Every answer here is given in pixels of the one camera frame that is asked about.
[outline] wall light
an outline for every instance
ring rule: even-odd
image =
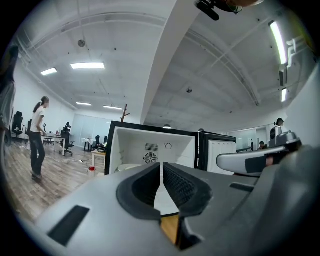
[[[171,129],[171,126],[169,124],[166,124],[163,129]]]
[[[288,92],[288,89],[287,89],[287,88],[282,89],[281,102],[285,102],[285,101],[286,101],[286,99],[287,99],[287,92]]]
[[[112,110],[123,110],[121,107],[115,107],[115,106],[103,106],[106,109],[112,109]]]
[[[105,64],[102,62],[88,62],[88,63],[75,63],[71,64],[71,67],[74,70],[78,69],[105,69]]]
[[[278,24],[273,20],[271,21],[271,23],[269,23],[269,25],[274,35],[276,45],[278,46],[281,65],[283,65],[287,62],[284,41],[282,40],[282,36],[279,30]]]
[[[90,103],[76,102],[78,105],[91,106]]]
[[[49,74],[53,74],[53,73],[57,73],[57,72],[58,72],[58,71],[57,71],[56,68],[54,67],[54,68],[48,69],[48,70],[46,70],[46,71],[42,71],[41,74],[42,74],[43,76],[47,76],[47,75],[49,75]]]

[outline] wooden floor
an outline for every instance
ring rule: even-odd
[[[70,194],[89,180],[87,171],[92,163],[92,153],[73,147],[73,156],[62,156],[57,146],[45,145],[45,160],[42,165],[42,179],[31,179],[30,145],[12,143],[5,148],[6,191],[13,209],[22,218],[34,222],[41,213],[57,200]],[[98,176],[104,176],[102,157],[95,158]],[[169,239],[175,243],[178,230],[178,216],[162,218],[161,227]]]

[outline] black rubber pad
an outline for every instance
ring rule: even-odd
[[[154,209],[160,186],[160,164],[146,165],[145,170],[121,182],[116,190],[119,204],[137,219],[161,221],[161,214]]]
[[[75,206],[48,233],[48,236],[60,245],[66,246],[89,211],[88,208]]]
[[[203,212],[212,198],[210,186],[169,163],[163,163],[163,183],[181,218]]]

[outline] ceiling beam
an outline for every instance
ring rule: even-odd
[[[124,23],[137,23],[146,26],[153,26],[157,28],[162,28],[165,25],[166,18],[158,17],[154,15],[149,15],[146,13],[134,13],[134,12],[108,12],[108,13],[100,13],[96,15],[83,16],[81,18],[82,26],[87,27],[94,24],[107,24],[107,23],[115,23],[115,22],[124,22]],[[65,24],[61,24],[60,26],[54,28],[50,33],[39,37],[37,34],[34,38],[31,38],[28,44],[28,49],[33,48],[35,50],[41,48],[45,44],[49,43],[56,37],[59,37],[65,33],[76,30],[80,28],[79,19],[72,20]]]
[[[259,27],[264,25],[268,19],[265,19],[262,21],[259,25],[255,26],[253,29],[248,31],[245,35],[243,35],[241,38],[236,40],[231,46],[228,46],[216,33],[214,33],[212,30],[209,30],[207,27],[203,26],[200,23],[195,23],[192,27],[194,31],[197,31],[198,34],[201,35],[209,35],[210,40],[212,42],[215,42],[215,45],[223,52],[223,54],[212,64],[208,65],[206,68],[203,69],[203,74],[207,74],[210,72],[210,70],[225,56],[228,57],[228,59],[239,69],[241,70],[240,74],[243,76],[245,82],[249,86],[249,90],[247,91],[251,99],[256,103],[260,103],[260,95],[258,92],[258,88],[252,79],[251,75],[249,74],[247,68],[242,63],[242,61],[237,57],[237,55],[232,51],[238,44],[240,44],[243,40],[248,38],[252,33],[258,30]]]
[[[145,122],[152,101],[176,50],[200,13],[194,3],[194,0],[176,0],[172,12],[165,23],[149,73],[141,111],[141,124]]]

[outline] white table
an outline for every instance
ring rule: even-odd
[[[44,139],[52,139],[54,140],[54,149],[53,151],[56,151],[56,145],[57,145],[57,140],[63,140],[63,149],[62,149],[62,155],[64,156],[65,155],[65,146],[66,146],[66,139],[65,138],[62,138],[60,136],[56,136],[56,135],[46,135],[46,136],[43,136],[41,135],[41,138],[42,138],[42,143],[44,142]]]
[[[92,144],[94,143],[93,139],[89,139],[89,138],[81,138],[81,142],[84,143],[84,151],[86,151],[86,144],[88,143],[88,152],[92,151]]]
[[[95,166],[95,157],[104,157],[104,163],[106,163],[106,153],[92,152],[92,166]]]

